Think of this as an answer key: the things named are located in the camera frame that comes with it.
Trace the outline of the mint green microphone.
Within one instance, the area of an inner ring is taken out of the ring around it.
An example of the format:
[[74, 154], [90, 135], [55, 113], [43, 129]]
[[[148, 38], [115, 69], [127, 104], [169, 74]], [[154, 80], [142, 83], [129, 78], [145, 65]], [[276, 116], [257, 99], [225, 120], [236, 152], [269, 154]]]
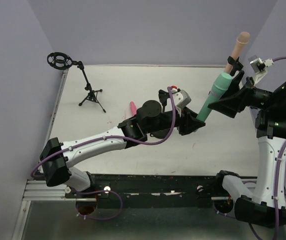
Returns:
[[197, 120], [202, 122], [206, 121], [212, 111], [209, 108], [209, 105], [218, 101], [223, 96], [223, 94], [228, 90], [231, 82], [232, 77], [228, 73], [222, 72], [218, 75], [209, 91], [208, 97], [196, 117]]

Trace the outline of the black round-base microphone stand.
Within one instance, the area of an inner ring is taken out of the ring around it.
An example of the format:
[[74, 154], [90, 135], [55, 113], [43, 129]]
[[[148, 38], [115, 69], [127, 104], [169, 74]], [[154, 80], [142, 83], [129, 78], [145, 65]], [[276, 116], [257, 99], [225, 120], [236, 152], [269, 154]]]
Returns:
[[229, 65], [232, 66], [231, 71], [229, 72], [230, 76], [234, 76], [237, 71], [241, 71], [243, 69], [243, 64], [239, 62], [239, 57], [235, 60], [232, 56], [229, 56], [227, 59]]

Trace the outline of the black clip round-base stand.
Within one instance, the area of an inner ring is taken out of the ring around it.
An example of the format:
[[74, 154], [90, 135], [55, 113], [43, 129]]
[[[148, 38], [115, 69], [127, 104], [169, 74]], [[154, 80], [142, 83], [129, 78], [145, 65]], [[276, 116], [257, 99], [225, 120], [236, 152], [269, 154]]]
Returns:
[[[168, 92], [160, 89], [158, 91], [158, 98], [159, 98], [159, 102], [162, 106], [161, 112], [164, 113], [164, 112], [166, 112], [166, 106], [167, 106], [168, 99], [170, 98], [170, 94]], [[166, 135], [169, 133], [169, 131], [170, 131], [170, 129], [155, 131], [155, 132], [151, 132], [149, 135], [151, 137], [156, 138], [156, 139], [162, 140], [166, 137]]]

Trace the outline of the peach microphone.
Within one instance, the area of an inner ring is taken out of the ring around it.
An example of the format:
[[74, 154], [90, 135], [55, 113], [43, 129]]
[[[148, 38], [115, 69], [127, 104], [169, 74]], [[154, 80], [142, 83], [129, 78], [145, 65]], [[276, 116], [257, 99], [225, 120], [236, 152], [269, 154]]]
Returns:
[[242, 31], [238, 37], [236, 38], [236, 42], [234, 45], [234, 48], [232, 50], [232, 53], [228, 57], [228, 62], [225, 66], [224, 72], [226, 74], [229, 74], [233, 69], [233, 63], [240, 57], [244, 47], [249, 43], [250, 41], [250, 33], [246, 31]]

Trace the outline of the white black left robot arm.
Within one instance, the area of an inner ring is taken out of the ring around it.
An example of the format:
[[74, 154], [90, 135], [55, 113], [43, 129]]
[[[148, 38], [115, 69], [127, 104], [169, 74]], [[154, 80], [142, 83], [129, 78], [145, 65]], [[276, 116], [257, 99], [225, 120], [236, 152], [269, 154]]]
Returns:
[[93, 186], [90, 173], [75, 166], [89, 158], [137, 145], [151, 145], [148, 134], [164, 132], [158, 143], [169, 138], [174, 128], [180, 135], [188, 135], [205, 126], [205, 115], [188, 107], [172, 105], [171, 111], [163, 111], [155, 100], [146, 101], [136, 114], [103, 133], [79, 140], [59, 141], [54, 137], [47, 141], [40, 155], [46, 185], [55, 187], [65, 184], [78, 192]]

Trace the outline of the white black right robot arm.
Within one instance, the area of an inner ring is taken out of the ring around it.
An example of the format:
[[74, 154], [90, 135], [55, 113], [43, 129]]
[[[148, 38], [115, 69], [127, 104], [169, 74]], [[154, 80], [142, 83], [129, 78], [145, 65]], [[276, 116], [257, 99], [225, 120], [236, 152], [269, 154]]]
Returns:
[[234, 173], [224, 173], [222, 188], [234, 201], [238, 221], [274, 228], [286, 225], [286, 81], [273, 92], [259, 89], [252, 77], [239, 86], [244, 71], [233, 78], [229, 89], [209, 108], [234, 118], [246, 107], [258, 109], [255, 119], [259, 167], [254, 191]]

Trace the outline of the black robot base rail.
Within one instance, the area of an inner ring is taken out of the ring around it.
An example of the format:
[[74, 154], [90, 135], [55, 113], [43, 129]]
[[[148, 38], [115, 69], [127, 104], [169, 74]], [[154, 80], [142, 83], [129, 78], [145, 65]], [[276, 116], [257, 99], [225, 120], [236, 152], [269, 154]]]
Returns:
[[228, 213], [234, 207], [219, 173], [215, 176], [93, 174], [92, 178], [94, 184], [86, 190], [86, 195], [72, 189], [65, 197], [96, 204], [99, 209], [216, 206]]

